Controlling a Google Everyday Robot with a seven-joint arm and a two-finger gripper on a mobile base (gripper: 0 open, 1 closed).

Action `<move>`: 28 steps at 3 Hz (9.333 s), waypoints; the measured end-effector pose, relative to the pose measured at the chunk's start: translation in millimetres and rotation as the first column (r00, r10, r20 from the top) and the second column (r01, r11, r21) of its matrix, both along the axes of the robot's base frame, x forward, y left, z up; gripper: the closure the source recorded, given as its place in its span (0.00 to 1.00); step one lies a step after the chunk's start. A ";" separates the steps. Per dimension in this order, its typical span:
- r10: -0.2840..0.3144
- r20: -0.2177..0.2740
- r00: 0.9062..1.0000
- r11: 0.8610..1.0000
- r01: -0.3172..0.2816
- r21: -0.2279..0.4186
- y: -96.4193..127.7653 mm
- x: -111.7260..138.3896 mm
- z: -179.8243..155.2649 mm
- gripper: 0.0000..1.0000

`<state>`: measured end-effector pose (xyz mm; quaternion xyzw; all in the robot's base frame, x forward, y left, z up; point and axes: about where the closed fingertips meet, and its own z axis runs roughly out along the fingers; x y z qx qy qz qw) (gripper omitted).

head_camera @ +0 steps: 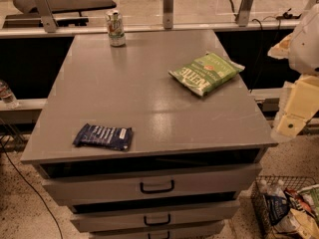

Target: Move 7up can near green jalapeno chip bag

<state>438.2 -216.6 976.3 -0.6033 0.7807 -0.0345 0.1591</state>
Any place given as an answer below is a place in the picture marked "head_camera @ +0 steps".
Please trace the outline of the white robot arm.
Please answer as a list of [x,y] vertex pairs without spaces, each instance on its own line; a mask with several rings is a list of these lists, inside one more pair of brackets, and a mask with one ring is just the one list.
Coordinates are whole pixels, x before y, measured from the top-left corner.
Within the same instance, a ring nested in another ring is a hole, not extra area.
[[273,130],[293,138],[319,111],[319,4],[294,29],[288,61],[300,78],[283,88]]

